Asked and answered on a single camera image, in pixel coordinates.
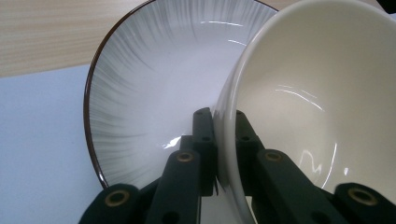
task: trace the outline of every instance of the screw hole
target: screw hole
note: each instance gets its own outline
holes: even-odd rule
[[[318,211],[311,213],[311,218],[312,218],[312,220],[314,220],[318,224],[330,224],[330,223],[332,223],[332,221],[330,220],[330,218],[326,214],[324,214],[322,212],[318,212]]]
[[[347,194],[356,202],[364,205],[373,206],[378,204],[376,197],[365,189],[351,188],[347,191]]]
[[[176,224],[178,220],[179,216],[176,212],[168,212],[163,215],[163,224]]]

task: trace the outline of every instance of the striped glaze pattern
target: striped glaze pattern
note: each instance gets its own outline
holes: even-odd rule
[[[161,176],[180,136],[191,134],[192,113],[215,105],[245,46],[275,14],[253,0],[158,0],[115,27],[86,95],[103,181],[143,188]]]

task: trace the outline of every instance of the wooden surface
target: wooden surface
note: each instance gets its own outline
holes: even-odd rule
[[[90,63],[111,27],[144,1],[0,0],[0,77]],[[277,9],[296,1],[263,0]]]

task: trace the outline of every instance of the bowl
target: bowl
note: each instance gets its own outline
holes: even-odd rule
[[[254,0],[157,0],[124,16],[92,60],[84,98],[102,185],[142,189],[160,177],[180,136],[191,134],[193,112],[215,106],[246,45],[275,14]],[[207,213],[219,210],[203,206]]]
[[[396,202],[396,21],[359,1],[302,1],[264,24],[219,97],[220,183],[246,207],[236,109],[318,187],[357,182]]]

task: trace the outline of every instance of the bowl rim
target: bowl rim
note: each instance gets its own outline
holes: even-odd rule
[[[92,79],[93,79],[93,74],[94,70],[96,67],[96,64],[99,60],[99,57],[102,54],[102,51],[107,43],[107,41],[110,39],[111,36],[117,31],[117,29],[131,16],[133,16],[137,11],[142,9],[143,7],[156,2],[158,0],[148,0],[141,5],[135,7],[133,10],[128,12],[126,15],[124,15],[111,29],[110,31],[106,34],[105,38],[102,40],[100,43],[98,49],[96,50],[91,65],[90,65],[90,70],[87,75],[86,79],[86,84],[85,84],[85,90],[84,90],[84,100],[83,100],[83,123],[84,123],[84,132],[85,132],[85,138],[86,138],[86,143],[88,147],[88,151],[90,153],[90,158],[91,162],[94,168],[94,171],[99,179],[99,182],[102,185],[103,189],[108,188],[110,185],[106,181],[106,177],[102,171],[102,167],[99,164],[99,160],[96,156],[95,148],[93,146],[93,139],[92,139],[92,132],[91,132],[91,122],[90,122],[90,96],[91,96],[91,86],[92,86]],[[271,7],[264,2],[261,2],[259,0],[239,0],[239,1],[253,1],[262,4],[263,6],[269,7],[273,9],[275,12],[278,12],[278,10],[274,7]]]

